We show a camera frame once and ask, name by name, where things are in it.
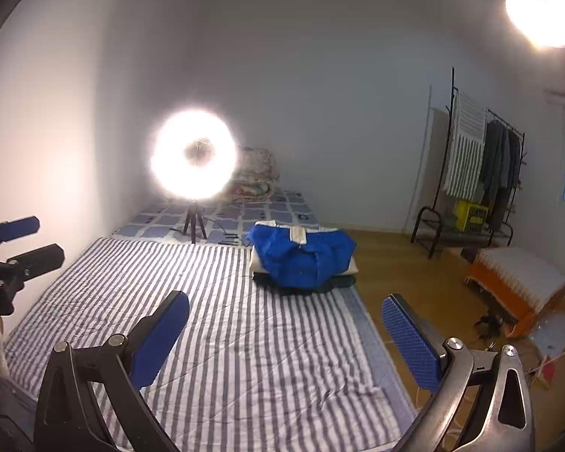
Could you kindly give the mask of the beige and blue work jacket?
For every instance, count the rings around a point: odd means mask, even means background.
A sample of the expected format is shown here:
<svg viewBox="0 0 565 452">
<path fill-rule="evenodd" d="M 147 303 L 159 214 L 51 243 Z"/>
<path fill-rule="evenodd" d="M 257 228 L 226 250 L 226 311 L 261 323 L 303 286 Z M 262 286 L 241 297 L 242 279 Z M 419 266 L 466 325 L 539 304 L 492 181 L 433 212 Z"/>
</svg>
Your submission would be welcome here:
<svg viewBox="0 0 565 452">
<path fill-rule="evenodd" d="M 356 243 L 344 231 L 258 221 L 247 235 L 251 272 L 277 286 L 312 291 L 339 276 L 358 274 Z"/>
</svg>

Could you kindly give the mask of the black clothes rack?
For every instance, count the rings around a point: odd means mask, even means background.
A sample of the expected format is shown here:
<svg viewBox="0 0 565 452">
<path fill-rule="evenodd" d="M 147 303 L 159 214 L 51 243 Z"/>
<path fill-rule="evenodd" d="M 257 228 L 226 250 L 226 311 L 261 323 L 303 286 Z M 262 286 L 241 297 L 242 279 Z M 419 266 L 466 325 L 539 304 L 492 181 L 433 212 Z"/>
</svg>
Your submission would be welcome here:
<svg viewBox="0 0 565 452">
<path fill-rule="evenodd" d="M 419 207 L 409 241 L 429 257 L 446 246 L 508 247 L 522 188 L 525 133 L 451 79 L 447 128 L 433 200 Z"/>
</svg>

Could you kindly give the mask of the dark hanging clothes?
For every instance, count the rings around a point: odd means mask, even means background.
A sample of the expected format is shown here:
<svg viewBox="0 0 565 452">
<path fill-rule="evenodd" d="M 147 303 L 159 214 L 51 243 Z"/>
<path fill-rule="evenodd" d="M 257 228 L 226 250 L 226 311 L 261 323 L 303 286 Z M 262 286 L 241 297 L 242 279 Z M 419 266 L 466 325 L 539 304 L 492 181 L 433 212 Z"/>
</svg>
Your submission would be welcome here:
<svg viewBox="0 0 565 452">
<path fill-rule="evenodd" d="M 491 231 L 499 230 L 506 216 L 521 164 L 522 137 L 498 119 L 489 121 L 479 182 L 483 185 L 482 205 L 488 208 L 486 223 Z"/>
</svg>

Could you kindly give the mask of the orange stool with white cover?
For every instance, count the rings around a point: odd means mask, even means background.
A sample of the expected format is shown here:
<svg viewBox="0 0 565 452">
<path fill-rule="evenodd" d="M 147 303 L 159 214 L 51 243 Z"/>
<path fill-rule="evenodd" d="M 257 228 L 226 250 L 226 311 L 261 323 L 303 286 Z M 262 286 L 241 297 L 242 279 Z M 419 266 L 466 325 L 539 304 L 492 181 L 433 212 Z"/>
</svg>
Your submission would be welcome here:
<svg viewBox="0 0 565 452">
<path fill-rule="evenodd" d="M 475 283 L 509 315 L 504 334 L 510 339 L 529 336 L 539 317 L 565 298 L 565 275 L 522 248 L 479 250 L 465 282 Z"/>
</svg>

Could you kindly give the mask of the blue white striped quilt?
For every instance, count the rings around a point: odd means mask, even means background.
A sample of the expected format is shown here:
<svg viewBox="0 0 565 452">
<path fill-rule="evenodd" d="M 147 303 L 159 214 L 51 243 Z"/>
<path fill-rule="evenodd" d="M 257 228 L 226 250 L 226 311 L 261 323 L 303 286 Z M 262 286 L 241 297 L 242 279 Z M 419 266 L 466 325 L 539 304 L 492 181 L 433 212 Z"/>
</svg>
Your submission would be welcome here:
<svg viewBox="0 0 565 452">
<path fill-rule="evenodd" d="M 94 241 L 11 331 L 7 388 L 35 402 L 55 343 L 100 345 L 173 291 L 189 321 L 142 397 L 179 449 L 386 451 L 413 422 L 354 288 L 258 286 L 231 246 Z"/>
</svg>

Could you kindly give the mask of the blue checked bed sheet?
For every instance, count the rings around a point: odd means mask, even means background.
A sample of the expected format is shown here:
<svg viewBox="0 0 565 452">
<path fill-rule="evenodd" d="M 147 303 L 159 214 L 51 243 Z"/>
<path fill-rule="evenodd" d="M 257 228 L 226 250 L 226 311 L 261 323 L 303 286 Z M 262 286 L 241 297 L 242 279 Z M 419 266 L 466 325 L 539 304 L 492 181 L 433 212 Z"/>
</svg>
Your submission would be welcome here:
<svg viewBox="0 0 565 452">
<path fill-rule="evenodd" d="M 271 197 L 260 202 L 203 201 L 199 204 L 204 223 L 196 226 L 186 219 L 189 202 L 159 199 L 117 229 L 117 239 L 135 239 L 160 243 L 199 243 L 245 246 L 247 235 L 255 223 L 274 220 L 281 224 L 297 224 L 318 229 L 318 221 L 305 197 L 295 191 L 276 188 Z"/>
</svg>

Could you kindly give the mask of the yellow box on rack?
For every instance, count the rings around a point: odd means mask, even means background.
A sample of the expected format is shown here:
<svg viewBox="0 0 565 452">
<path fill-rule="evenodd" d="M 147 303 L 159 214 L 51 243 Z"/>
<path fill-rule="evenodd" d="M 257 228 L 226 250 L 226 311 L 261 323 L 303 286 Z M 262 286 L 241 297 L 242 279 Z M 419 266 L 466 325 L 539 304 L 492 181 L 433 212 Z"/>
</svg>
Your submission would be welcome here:
<svg viewBox="0 0 565 452">
<path fill-rule="evenodd" d="M 486 206 L 458 200 L 454 208 L 455 229 L 462 233 L 480 233 L 488 217 Z"/>
</svg>

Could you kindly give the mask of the folded floral quilt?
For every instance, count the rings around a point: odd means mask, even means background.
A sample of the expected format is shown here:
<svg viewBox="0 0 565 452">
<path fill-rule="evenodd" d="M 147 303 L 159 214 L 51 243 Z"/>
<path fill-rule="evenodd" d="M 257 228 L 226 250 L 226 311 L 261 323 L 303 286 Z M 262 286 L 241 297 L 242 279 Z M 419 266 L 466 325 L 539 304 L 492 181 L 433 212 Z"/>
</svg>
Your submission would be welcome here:
<svg viewBox="0 0 565 452">
<path fill-rule="evenodd" d="M 238 161 L 223 189 L 229 202 L 262 202 L 269 199 L 279 180 L 273 154 L 265 148 L 238 146 Z"/>
</svg>

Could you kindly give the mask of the white striped hanging towel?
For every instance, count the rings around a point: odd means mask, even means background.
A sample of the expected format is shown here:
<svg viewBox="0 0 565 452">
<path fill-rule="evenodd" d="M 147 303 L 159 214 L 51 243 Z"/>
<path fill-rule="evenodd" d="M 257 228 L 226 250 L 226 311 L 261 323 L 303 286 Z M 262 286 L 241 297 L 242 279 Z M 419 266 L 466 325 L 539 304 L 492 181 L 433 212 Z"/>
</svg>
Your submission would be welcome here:
<svg viewBox="0 0 565 452">
<path fill-rule="evenodd" d="M 450 122 L 450 147 L 443 184 L 452 198 L 473 201 L 479 184 L 487 109 L 469 94 L 455 90 Z"/>
</svg>

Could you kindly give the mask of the ceiling lamp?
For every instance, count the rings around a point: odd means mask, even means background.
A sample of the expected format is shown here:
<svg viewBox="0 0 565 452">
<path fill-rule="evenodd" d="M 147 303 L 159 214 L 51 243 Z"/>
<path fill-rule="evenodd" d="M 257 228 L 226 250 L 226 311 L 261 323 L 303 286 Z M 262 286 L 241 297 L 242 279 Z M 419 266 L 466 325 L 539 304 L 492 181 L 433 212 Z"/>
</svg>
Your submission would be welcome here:
<svg viewBox="0 0 565 452">
<path fill-rule="evenodd" d="M 565 0 L 505 0 L 505 11 L 535 48 L 565 48 Z"/>
</svg>

